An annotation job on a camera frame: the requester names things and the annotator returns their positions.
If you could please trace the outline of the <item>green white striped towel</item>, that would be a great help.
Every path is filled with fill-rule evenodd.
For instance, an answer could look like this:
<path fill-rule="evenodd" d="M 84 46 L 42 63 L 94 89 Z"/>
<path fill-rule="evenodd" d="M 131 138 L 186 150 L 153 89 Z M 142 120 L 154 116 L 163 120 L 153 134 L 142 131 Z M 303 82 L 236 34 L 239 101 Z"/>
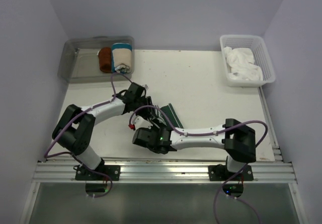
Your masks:
<path fill-rule="evenodd" d="M 150 122 L 152 122 L 155 126 L 167 126 L 168 128 L 171 128 L 171 126 L 173 126 L 177 128 L 183 128 L 183 125 L 179 120 L 171 103 L 168 103 L 163 107 L 155 105 L 155 108 L 150 108 L 149 112 L 151 114 Z"/>

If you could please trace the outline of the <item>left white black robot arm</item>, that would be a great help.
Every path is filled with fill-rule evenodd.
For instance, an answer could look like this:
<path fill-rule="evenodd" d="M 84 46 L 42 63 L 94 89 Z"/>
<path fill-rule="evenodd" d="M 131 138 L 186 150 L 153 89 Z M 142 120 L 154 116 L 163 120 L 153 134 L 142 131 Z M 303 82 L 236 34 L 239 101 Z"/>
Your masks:
<path fill-rule="evenodd" d="M 71 104 L 52 133 L 53 143 L 67 149 L 87 167 L 88 176 L 99 180 L 104 176 L 105 168 L 102 158 L 90 146 L 94 127 L 112 117 L 134 112 L 148 103 L 151 103 L 151 99 L 146 96 L 146 87 L 131 83 L 128 89 L 114 93 L 105 102 L 87 107 Z"/>

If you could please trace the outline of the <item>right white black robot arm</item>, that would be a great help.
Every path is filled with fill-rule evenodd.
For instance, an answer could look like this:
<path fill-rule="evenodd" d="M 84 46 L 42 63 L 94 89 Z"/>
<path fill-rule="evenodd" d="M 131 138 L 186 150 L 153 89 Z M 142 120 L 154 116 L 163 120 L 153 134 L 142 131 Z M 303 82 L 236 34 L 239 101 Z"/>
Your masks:
<path fill-rule="evenodd" d="M 156 154 L 168 154 L 187 148 L 218 148 L 228 153 L 224 174 L 230 180 L 242 174 L 244 164 L 256 161 L 256 132 L 235 119 L 204 129 L 153 124 L 136 117 L 129 127 L 135 131 L 132 143 Z"/>

